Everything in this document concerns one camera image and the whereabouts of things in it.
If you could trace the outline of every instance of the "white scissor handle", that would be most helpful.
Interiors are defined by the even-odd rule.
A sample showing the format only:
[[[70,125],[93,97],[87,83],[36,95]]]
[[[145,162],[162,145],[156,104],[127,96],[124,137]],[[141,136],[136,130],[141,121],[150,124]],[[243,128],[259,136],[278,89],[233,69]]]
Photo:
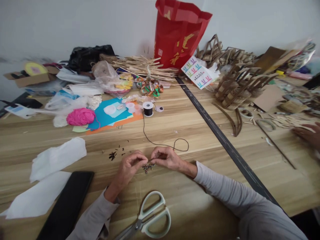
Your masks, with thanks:
[[[146,203],[146,201],[148,200],[148,198],[151,195],[157,194],[160,196],[160,201],[157,202],[156,205],[154,205],[153,207],[151,207],[148,211],[143,212],[143,208],[144,208],[144,204]],[[165,205],[166,201],[164,200],[163,195],[158,192],[158,191],[152,191],[150,192],[144,199],[142,206],[141,206],[141,210],[140,210],[140,215],[138,216],[138,219],[144,219],[145,217],[147,217],[148,215],[150,215],[155,209],[157,209],[158,207],[160,207],[161,205]],[[168,223],[166,226],[166,229],[161,232],[161,233],[151,233],[148,230],[148,227],[153,224],[154,222],[158,221],[162,216],[167,215],[168,217]],[[157,215],[155,215],[153,218],[151,218],[149,221],[145,222],[142,226],[141,232],[145,233],[147,236],[151,237],[151,238],[162,238],[163,236],[165,236],[169,229],[171,227],[171,216],[170,216],[170,212],[169,209],[167,207],[165,207],[165,209],[163,211],[161,211],[160,213],[158,213]]]

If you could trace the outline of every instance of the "gray long-sleeve shirt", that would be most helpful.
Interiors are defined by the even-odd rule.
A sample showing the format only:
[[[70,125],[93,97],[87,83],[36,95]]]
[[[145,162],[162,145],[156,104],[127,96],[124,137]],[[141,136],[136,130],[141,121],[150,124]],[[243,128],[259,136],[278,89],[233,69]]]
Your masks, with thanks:
[[[307,239],[283,210],[265,197],[199,162],[197,167],[194,181],[240,218],[240,239]],[[102,240],[108,237],[110,216],[120,202],[108,202],[103,193],[82,214],[67,240]]]

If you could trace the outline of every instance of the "pink yarn ball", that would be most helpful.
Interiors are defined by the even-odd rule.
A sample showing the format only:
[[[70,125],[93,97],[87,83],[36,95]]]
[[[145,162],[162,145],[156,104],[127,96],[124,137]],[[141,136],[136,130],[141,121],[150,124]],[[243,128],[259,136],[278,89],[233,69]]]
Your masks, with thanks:
[[[67,116],[67,123],[72,126],[83,126],[86,124],[93,123],[96,114],[91,109],[79,108],[73,110]]]

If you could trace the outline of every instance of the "red bag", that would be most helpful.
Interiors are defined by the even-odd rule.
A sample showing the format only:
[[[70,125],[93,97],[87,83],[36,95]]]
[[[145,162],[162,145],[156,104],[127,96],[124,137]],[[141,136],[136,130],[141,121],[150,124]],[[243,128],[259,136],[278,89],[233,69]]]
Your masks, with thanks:
[[[157,0],[154,56],[163,68],[180,69],[194,54],[212,17],[192,3]]]

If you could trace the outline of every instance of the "wood grain surface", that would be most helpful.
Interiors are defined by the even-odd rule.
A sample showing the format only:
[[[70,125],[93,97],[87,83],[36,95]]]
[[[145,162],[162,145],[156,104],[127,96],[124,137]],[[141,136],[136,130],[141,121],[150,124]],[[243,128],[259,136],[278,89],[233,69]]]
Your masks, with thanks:
[[[306,155],[310,150],[308,146],[293,142],[293,135],[288,135],[288,132],[274,133],[277,141],[284,141],[281,147],[286,153],[295,156],[299,169],[293,170],[283,161],[282,155],[266,143],[264,133],[258,126],[244,124],[240,135],[233,137],[229,121],[212,105],[212,93],[200,91],[194,86],[190,89],[288,215],[320,205],[320,167],[316,160]],[[164,111],[154,112],[154,116],[145,119],[145,132],[151,141],[173,146],[177,138],[184,138],[190,147],[187,152],[177,151],[182,159],[197,160],[249,187],[180,87],[165,89],[156,104],[163,106]],[[150,157],[155,147],[143,134],[143,120],[86,136],[85,133],[72,132],[71,126],[55,128],[52,119],[52,116],[43,114],[28,120],[14,115],[0,119],[0,212],[6,210],[17,195],[36,184],[29,181],[32,160],[42,151],[59,146],[73,137],[85,139],[88,154],[64,171],[95,172],[80,214],[112,180],[122,153],[127,155],[139,149]],[[184,141],[177,141],[176,148],[186,147]],[[118,149],[118,154],[111,161],[108,157],[115,149]],[[111,217],[109,239],[134,223],[144,196],[152,190],[163,194],[170,210],[172,225],[165,239],[197,239],[199,236],[202,239],[231,239],[237,236],[238,219],[217,199],[207,195],[188,177],[154,166],[148,174],[140,169],[120,194],[122,203]],[[36,239],[51,209],[46,215],[35,218],[5,220],[0,217],[4,239]],[[147,238],[141,233],[134,237]]]

